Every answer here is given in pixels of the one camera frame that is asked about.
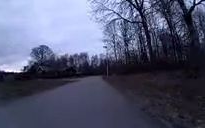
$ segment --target overcast sky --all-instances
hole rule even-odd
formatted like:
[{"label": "overcast sky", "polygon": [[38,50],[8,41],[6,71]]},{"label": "overcast sky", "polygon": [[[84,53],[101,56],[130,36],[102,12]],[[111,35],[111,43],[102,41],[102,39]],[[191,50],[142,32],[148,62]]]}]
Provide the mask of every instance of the overcast sky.
[{"label": "overcast sky", "polygon": [[0,69],[20,70],[40,44],[57,54],[103,52],[88,11],[87,0],[0,0]]}]

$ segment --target pole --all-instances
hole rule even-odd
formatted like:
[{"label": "pole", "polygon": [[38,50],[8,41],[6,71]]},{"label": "pole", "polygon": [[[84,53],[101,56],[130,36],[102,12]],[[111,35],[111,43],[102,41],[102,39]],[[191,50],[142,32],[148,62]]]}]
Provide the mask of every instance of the pole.
[{"label": "pole", "polygon": [[107,52],[107,77],[109,76],[109,67],[108,67],[108,52]]},{"label": "pole", "polygon": [[104,46],[103,48],[105,48],[106,49],[106,63],[107,63],[107,77],[109,76],[109,62],[108,62],[108,50],[107,50],[107,46]]}]

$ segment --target asphalt road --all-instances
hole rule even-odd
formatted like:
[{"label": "asphalt road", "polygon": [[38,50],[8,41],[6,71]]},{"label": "asphalt road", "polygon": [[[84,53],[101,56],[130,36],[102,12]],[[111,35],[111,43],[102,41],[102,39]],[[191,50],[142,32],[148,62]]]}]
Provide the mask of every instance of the asphalt road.
[{"label": "asphalt road", "polygon": [[101,77],[88,77],[0,107],[0,128],[165,128]]}]

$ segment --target dry grass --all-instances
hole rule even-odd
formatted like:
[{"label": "dry grass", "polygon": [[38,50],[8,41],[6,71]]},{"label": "dry grass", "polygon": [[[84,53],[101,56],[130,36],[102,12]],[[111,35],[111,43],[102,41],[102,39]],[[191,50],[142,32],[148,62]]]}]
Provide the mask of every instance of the dry grass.
[{"label": "dry grass", "polygon": [[3,100],[30,96],[43,91],[64,86],[75,80],[67,79],[39,79],[27,81],[0,82],[0,97]]},{"label": "dry grass", "polygon": [[137,101],[150,114],[184,127],[205,127],[205,79],[187,79],[184,73],[159,72],[111,76],[106,80]]}]

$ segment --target distant tree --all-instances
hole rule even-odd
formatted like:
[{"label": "distant tree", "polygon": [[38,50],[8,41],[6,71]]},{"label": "distant tree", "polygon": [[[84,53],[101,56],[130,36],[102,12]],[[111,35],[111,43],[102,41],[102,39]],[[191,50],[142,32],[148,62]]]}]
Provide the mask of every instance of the distant tree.
[{"label": "distant tree", "polygon": [[40,66],[45,65],[49,60],[52,60],[55,57],[51,48],[46,45],[40,45],[33,48],[30,55],[33,61]]}]

